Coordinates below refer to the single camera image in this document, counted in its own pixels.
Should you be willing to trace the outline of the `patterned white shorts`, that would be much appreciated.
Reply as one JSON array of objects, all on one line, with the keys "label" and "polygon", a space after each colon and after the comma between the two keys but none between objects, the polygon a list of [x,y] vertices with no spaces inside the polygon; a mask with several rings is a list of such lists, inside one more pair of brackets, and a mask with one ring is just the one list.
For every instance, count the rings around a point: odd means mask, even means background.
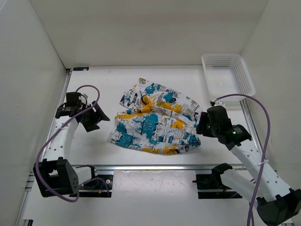
[{"label": "patterned white shorts", "polygon": [[173,155],[198,148],[201,107],[189,96],[140,78],[124,92],[108,142],[137,151]]}]

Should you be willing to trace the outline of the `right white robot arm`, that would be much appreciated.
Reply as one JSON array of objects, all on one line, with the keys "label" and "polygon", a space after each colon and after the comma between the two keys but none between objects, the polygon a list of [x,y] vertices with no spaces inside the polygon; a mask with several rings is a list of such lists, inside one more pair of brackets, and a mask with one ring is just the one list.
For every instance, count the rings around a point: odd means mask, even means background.
[{"label": "right white robot arm", "polygon": [[197,134],[218,139],[254,179],[251,182],[222,163],[212,169],[210,178],[203,182],[205,186],[233,189],[249,202],[249,218],[256,209],[268,226],[278,226],[300,212],[300,189],[292,189],[269,165],[264,153],[251,147],[250,133],[242,125],[233,125],[223,106],[201,113]]}]

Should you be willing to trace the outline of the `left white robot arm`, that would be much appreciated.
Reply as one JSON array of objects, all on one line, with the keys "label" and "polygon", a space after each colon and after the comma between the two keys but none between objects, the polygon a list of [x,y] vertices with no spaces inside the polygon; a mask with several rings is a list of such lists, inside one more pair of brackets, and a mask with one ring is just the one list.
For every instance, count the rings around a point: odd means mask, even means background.
[{"label": "left white robot arm", "polygon": [[43,197],[79,195],[81,186],[94,188],[100,181],[94,166],[73,167],[67,160],[75,131],[82,124],[86,132],[99,129],[98,123],[109,121],[96,101],[89,103],[79,92],[66,93],[66,101],[55,114],[55,130],[46,145],[47,152],[33,166]]}]

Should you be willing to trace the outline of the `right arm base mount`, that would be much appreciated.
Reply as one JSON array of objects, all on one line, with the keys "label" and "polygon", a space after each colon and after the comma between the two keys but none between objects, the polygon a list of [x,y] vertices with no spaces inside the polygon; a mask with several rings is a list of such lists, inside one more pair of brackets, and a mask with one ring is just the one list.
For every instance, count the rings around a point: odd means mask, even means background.
[{"label": "right arm base mount", "polygon": [[225,186],[221,180],[221,174],[233,167],[222,163],[212,168],[210,174],[197,174],[192,182],[197,185],[199,199],[241,199],[242,196]]}]

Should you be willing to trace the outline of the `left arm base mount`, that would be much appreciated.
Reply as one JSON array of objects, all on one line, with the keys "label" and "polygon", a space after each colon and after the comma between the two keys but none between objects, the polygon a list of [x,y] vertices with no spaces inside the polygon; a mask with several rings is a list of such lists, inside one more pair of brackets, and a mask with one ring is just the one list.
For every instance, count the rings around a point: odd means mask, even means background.
[{"label": "left arm base mount", "polygon": [[79,178],[79,197],[111,198],[113,174],[101,173],[93,165],[74,167]]}]

